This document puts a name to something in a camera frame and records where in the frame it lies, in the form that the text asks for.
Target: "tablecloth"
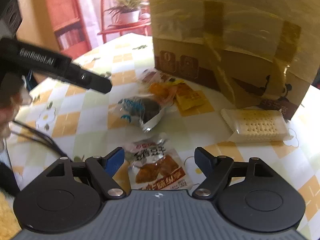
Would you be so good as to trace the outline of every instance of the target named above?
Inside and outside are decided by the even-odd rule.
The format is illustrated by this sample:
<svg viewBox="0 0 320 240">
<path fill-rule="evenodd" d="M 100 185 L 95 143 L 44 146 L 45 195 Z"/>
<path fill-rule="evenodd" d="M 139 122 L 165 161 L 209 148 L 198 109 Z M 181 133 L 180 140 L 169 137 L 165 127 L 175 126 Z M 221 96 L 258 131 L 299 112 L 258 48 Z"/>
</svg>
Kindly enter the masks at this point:
<svg viewBox="0 0 320 240">
<path fill-rule="evenodd" d="M 137 77 L 146 68 L 154 67 L 151 37 L 130 33 L 93 49 L 76 62 L 98 74 L 111 72 L 111 92 L 103 95 L 48 78 L 31 92 L 38 100 L 22 107 L 17 119 L 52 136 L 70 158 L 81 159 L 105 156 L 124 142 L 165 132 L 184 162 L 193 188 L 205 178 L 194 162 L 196 147 L 238 162 L 259 157 L 302 194 L 307 206 L 299 231 L 308 239 L 320 237 L 319 90 L 309 88 L 295 116 L 287 123 L 294 136 L 292 140 L 238 144 L 226 142 L 231 131 L 220 116 L 221 109 L 234 106 L 219 92 L 192 82 L 187 84 L 205 96 L 205 104 L 187 111 L 171 106 L 149 133 L 110 112 L 121 98 L 140 92 Z M 28 134 L 14 125 L 12 129 Z M 13 170 L 23 178 L 21 187 L 58 158 L 46 147 L 16 135 L 11 135 L 7 144 Z M 126 171 L 127 166 L 123 165 L 115 177 L 128 191 Z"/>
</svg>

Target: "red chair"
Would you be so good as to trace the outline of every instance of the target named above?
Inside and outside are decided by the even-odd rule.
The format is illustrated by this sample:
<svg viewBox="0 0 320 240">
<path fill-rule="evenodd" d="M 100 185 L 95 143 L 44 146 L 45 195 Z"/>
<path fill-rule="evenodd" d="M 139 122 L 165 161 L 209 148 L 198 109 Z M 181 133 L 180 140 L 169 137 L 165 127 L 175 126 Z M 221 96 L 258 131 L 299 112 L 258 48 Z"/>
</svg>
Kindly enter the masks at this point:
<svg viewBox="0 0 320 240">
<path fill-rule="evenodd" d="M 145 20 L 139 20 L 139 22 L 135 24 L 128 24 L 128 25 L 120 25 L 116 23 L 116 18 L 112 17 L 111 14 L 109 14 L 109 9 L 116 5 L 116 0 L 101 0 L 101 32 L 98 33 L 98 35 L 102 35 L 103 43 L 107 42 L 107 34 L 111 33 L 120 33 L 120 36 L 123 34 L 124 31 L 130 31 L 135 30 L 139 28 L 144 29 L 144 34 L 147 36 L 148 31 L 147 27 L 151 24 L 150 19 Z M 105 20 L 106 17 L 110 17 L 111 25 L 105 26 Z"/>
</svg>

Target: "gray ribbed surface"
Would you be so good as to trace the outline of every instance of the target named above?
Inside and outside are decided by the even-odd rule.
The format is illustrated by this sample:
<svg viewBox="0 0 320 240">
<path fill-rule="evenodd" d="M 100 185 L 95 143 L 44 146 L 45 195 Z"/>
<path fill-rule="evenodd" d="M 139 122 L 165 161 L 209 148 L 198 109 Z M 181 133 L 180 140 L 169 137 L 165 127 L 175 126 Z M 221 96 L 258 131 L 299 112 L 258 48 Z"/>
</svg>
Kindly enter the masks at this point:
<svg viewBox="0 0 320 240">
<path fill-rule="evenodd" d="M 13 239 L 302 240 L 304 238 L 292 229 L 268 235 L 242 231 L 223 220 L 210 202 L 195 200 L 184 190 L 133 190 L 125 199 L 108 201 L 102 212 L 82 228 L 56 235 L 42 235 L 22 230 Z"/>
</svg>

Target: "packing tape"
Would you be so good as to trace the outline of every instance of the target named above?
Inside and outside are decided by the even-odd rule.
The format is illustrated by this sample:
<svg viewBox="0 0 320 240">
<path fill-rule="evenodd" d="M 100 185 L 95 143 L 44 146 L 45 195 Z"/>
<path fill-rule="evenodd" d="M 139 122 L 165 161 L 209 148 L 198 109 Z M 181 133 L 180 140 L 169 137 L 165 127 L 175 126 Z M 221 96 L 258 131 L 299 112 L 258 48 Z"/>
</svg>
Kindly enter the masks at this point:
<svg viewBox="0 0 320 240">
<path fill-rule="evenodd" d="M 236 97 L 244 96 L 242 88 L 233 80 L 232 74 L 225 71 L 222 62 L 222 53 L 225 49 L 223 41 L 223 19 L 225 3 L 218 1 L 204 1 L 204 46 L 207 50 L 209 62 L 217 76 L 221 92 L 234 104 Z M 275 55 L 272 59 L 274 67 L 271 68 L 270 78 L 261 99 L 277 100 L 285 87 L 286 71 L 290 67 L 294 55 L 297 52 L 301 27 L 288 21 L 284 21 L 277 44 Z M 242 99 L 245 102 L 252 100 L 252 96 Z"/>
</svg>

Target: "metal screw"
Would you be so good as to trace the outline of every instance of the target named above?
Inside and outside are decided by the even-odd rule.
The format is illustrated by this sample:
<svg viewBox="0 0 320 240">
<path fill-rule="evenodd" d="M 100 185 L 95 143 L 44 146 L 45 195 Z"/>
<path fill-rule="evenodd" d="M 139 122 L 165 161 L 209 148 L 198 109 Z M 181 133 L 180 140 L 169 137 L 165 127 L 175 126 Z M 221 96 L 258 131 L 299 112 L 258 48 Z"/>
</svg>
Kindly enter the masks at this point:
<svg viewBox="0 0 320 240">
<path fill-rule="evenodd" d="M 199 188 L 196 190 L 196 194 L 199 196 L 199 197 L 207 197 L 211 194 L 211 191 L 206 189 L 206 188 Z"/>
<path fill-rule="evenodd" d="M 123 194 L 123 190 L 120 188 L 112 188 L 108 190 L 108 194 L 113 197 L 120 197 Z"/>
</svg>

